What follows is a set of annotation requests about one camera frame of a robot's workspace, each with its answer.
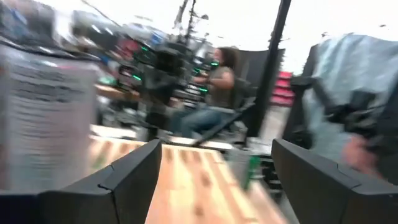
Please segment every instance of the black pole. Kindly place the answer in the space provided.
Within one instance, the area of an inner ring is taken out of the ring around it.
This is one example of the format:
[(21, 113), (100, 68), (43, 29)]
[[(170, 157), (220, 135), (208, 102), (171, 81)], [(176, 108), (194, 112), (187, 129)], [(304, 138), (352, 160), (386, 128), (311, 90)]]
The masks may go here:
[(263, 120), (270, 105), (270, 99), (278, 77), (278, 73), (275, 72), (277, 69), (278, 46), (282, 38), (290, 2), (291, 0), (281, 0), (279, 5), (274, 31), (272, 32), (272, 37), (269, 44), (268, 57), (264, 64), (264, 71), (260, 86), (257, 90), (256, 100), (254, 101), (255, 105), (252, 116), (254, 119), (252, 119), (248, 124), (246, 138), (258, 137), (260, 128), (262, 124), (264, 124)]

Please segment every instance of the black metal frame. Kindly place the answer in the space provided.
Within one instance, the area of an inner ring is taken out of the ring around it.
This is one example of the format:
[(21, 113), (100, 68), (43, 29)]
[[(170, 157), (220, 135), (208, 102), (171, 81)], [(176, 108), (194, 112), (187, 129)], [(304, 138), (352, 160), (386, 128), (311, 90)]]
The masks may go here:
[(282, 38), (287, 13), (289, 11), (291, 0), (281, 0), (278, 15), (275, 21), (274, 31), (269, 44), (269, 55), (264, 64), (264, 71), (259, 88), (257, 89), (256, 100), (254, 101), (254, 114), (251, 122), (248, 124), (245, 142), (247, 138), (258, 137), (261, 126), (264, 125), (264, 117), (271, 105), (272, 92), (277, 80), (277, 58), (279, 42)]
[[(303, 77), (311, 77), (313, 74), (316, 63), (316, 50), (317, 50), (317, 45), (312, 46), (310, 49), (310, 53), (304, 65), (302, 73)], [(285, 124), (284, 132), (282, 134), (282, 139), (285, 139), (286, 141), (289, 142), (297, 143), (296, 142), (297, 131), (307, 129), (307, 122), (305, 120), (303, 101), (302, 101), (305, 89), (302, 88), (295, 89), (293, 87), (292, 90), (294, 92), (294, 99), (292, 106), (290, 108), (289, 116)]]

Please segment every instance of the label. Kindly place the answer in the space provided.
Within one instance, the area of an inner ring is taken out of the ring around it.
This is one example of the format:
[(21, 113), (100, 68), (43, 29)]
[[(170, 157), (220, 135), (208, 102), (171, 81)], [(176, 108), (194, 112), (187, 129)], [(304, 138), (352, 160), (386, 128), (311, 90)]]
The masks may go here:
[(11, 190), (58, 189), (86, 175), (96, 77), (94, 70), (79, 70), (73, 61), (70, 65), (11, 61), (7, 66)]

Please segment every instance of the jeans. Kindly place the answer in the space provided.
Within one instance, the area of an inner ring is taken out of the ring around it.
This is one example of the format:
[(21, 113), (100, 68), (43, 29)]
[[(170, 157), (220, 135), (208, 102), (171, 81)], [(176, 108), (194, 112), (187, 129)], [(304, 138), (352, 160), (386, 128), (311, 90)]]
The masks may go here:
[(184, 117), (196, 112), (197, 110), (186, 110), (180, 109), (173, 112), (173, 115), (170, 119), (169, 131), (173, 132), (173, 135), (179, 136), (181, 134), (182, 127), (182, 119)]
[(210, 108), (202, 108), (189, 113), (181, 120), (183, 138), (192, 138), (193, 133), (207, 131), (223, 122), (227, 114)]

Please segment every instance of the equipment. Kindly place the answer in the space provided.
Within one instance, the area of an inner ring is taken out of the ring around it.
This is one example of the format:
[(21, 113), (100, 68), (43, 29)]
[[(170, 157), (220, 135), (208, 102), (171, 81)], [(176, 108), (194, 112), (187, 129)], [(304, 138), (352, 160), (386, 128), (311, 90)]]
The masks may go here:
[(398, 222), (398, 187), (281, 139), (272, 143), (272, 158), (300, 223)]
[(183, 76), (183, 55), (167, 45), (160, 46), (156, 50), (145, 46), (142, 48), (152, 52), (155, 55), (155, 61), (148, 63), (140, 57), (134, 57), (138, 61), (136, 67), (120, 66), (119, 83), (122, 84), (124, 91), (129, 93), (129, 88), (132, 87), (132, 83), (129, 83), (131, 77), (135, 76), (135, 72), (142, 74), (139, 77), (141, 85), (135, 90), (139, 91), (146, 106), (146, 116), (141, 125), (146, 128), (147, 135), (143, 140), (150, 141), (157, 137), (158, 129), (165, 129), (167, 124), (167, 105), (174, 89), (180, 86)]
[(0, 191), (1, 223), (144, 224), (161, 158), (160, 141), (151, 141), (60, 190)]

